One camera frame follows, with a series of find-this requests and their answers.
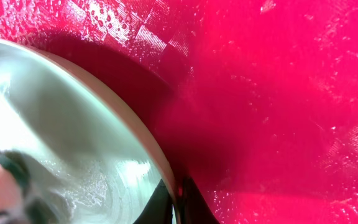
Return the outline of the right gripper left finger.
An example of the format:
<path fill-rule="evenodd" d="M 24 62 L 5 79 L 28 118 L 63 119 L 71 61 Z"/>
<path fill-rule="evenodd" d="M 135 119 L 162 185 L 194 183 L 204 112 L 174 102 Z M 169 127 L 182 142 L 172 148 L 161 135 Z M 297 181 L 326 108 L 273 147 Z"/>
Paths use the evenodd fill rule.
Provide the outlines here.
<path fill-rule="evenodd" d="M 161 179 L 134 224 L 172 224 L 172 198 Z"/>

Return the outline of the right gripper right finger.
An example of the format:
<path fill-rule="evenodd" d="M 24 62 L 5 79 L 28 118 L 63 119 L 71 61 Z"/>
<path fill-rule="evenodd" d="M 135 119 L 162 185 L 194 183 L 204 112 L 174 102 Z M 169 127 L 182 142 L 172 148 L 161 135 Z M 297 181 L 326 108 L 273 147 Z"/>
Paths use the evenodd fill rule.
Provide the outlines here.
<path fill-rule="evenodd" d="M 183 224 L 219 224 L 191 177 L 183 179 L 178 193 L 177 208 Z"/>

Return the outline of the light blue plate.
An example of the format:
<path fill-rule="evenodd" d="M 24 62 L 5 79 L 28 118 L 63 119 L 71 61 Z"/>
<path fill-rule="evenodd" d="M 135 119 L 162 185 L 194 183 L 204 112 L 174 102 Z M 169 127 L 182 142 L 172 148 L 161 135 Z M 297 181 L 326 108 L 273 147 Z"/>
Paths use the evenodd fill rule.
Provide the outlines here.
<path fill-rule="evenodd" d="M 115 92 L 64 58 L 2 39 L 0 154 L 25 167 L 58 223 L 134 223 L 161 179 L 177 201 L 164 153 Z"/>

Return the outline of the pink sponge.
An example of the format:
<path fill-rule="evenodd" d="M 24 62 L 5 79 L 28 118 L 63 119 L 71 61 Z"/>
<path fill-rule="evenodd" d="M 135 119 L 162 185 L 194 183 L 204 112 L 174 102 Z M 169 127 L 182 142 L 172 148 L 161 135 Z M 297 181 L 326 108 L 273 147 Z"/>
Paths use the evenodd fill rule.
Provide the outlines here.
<path fill-rule="evenodd" d="M 22 164 L 0 154 L 0 224 L 58 223 Z"/>

